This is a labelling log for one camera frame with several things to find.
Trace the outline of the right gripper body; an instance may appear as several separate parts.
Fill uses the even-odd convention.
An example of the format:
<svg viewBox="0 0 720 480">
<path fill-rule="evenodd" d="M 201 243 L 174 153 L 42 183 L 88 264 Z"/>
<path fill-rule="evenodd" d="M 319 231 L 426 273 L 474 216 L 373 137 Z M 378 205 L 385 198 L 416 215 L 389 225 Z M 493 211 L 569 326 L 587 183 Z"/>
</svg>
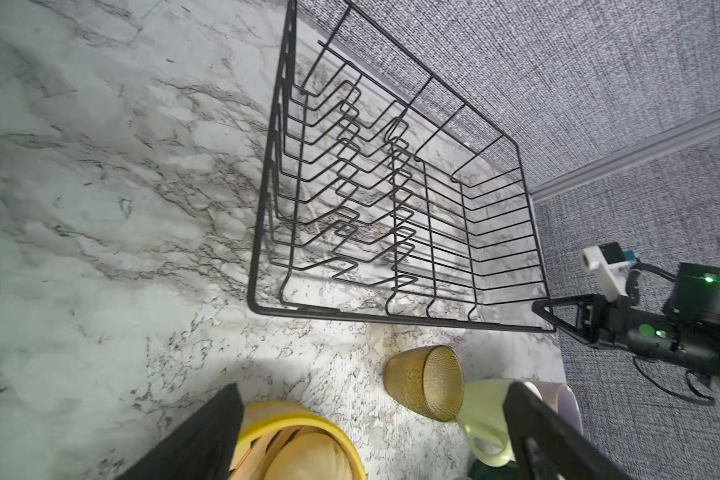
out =
<svg viewBox="0 0 720 480">
<path fill-rule="evenodd" d="M 594 295 L 581 306 L 578 328 L 583 342 L 633 354 L 666 354 L 678 350 L 678 328 L 665 316 L 635 309 L 626 297 L 608 302 Z"/>
</svg>

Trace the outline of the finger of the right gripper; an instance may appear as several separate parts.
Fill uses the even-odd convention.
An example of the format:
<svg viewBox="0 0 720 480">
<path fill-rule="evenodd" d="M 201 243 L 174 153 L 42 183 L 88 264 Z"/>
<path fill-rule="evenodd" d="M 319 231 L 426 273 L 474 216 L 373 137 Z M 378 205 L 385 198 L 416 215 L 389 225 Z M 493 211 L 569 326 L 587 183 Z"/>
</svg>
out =
<svg viewBox="0 0 720 480">
<path fill-rule="evenodd" d="M 532 312 L 577 342 L 594 342 L 590 322 L 594 295 L 540 299 L 532 303 Z"/>
</svg>

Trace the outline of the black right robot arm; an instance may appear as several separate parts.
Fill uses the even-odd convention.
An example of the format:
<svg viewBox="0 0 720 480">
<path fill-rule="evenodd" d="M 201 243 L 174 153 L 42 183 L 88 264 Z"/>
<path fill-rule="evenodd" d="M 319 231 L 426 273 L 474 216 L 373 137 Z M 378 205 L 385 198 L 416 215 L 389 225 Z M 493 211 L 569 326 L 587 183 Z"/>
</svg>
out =
<svg viewBox="0 0 720 480">
<path fill-rule="evenodd" d="M 639 278 L 653 273 L 672 283 L 659 313 L 639 310 Z M 586 294 L 535 301 L 532 311 L 590 348 L 622 350 L 686 369 L 704 387 L 720 385 L 720 268 L 681 263 L 669 273 L 636 262 L 625 293 L 614 300 Z"/>
</svg>

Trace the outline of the black wire dish rack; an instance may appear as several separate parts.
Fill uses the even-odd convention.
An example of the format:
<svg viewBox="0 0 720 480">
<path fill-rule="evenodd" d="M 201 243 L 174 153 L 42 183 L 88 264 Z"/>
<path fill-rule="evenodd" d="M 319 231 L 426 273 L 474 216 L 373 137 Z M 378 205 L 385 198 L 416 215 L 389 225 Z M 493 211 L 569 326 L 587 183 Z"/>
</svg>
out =
<svg viewBox="0 0 720 480">
<path fill-rule="evenodd" d="M 347 1 L 290 1 L 247 303 L 288 318 L 550 334 L 518 143 Z"/>
</svg>

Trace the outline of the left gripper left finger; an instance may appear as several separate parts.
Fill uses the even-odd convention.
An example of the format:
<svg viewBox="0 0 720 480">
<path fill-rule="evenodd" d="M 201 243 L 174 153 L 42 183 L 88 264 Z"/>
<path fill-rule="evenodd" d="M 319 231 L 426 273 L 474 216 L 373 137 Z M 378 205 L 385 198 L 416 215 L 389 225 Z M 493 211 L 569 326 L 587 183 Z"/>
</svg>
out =
<svg viewBox="0 0 720 480">
<path fill-rule="evenodd" d="M 226 479 L 243 416 L 238 387 L 229 384 L 120 477 Z"/>
</svg>

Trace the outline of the light green mug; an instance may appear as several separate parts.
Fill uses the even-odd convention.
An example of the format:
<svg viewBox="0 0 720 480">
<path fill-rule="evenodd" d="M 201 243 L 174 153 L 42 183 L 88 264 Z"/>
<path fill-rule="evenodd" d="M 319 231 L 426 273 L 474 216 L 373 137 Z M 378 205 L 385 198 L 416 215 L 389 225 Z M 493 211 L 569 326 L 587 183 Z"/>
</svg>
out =
<svg viewBox="0 0 720 480">
<path fill-rule="evenodd" d="M 500 468 L 515 459 L 503 404 L 517 380 L 488 379 L 467 383 L 456 421 L 471 452 L 483 464 Z"/>
</svg>

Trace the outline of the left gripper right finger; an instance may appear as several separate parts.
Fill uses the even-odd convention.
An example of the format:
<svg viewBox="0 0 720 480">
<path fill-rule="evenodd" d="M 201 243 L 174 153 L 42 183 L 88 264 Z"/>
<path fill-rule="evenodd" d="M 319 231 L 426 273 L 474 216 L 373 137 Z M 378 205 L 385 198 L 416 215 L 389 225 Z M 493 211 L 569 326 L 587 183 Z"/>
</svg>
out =
<svg viewBox="0 0 720 480">
<path fill-rule="evenodd" d="M 523 383 L 509 386 L 503 413 L 520 479 L 629 479 Z"/>
</svg>

